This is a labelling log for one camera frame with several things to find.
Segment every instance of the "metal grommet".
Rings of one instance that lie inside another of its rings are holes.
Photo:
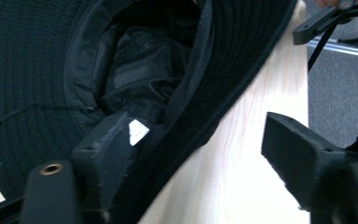
[[[40,170],[41,175],[54,175],[57,174],[59,171],[63,169],[62,164],[51,164],[45,166],[43,169]]]

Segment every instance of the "wooden surface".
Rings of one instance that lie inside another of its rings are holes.
[[[309,215],[261,155],[267,111],[308,124],[306,47],[291,31],[305,20],[300,2],[258,77],[150,206],[141,223],[309,223]]]

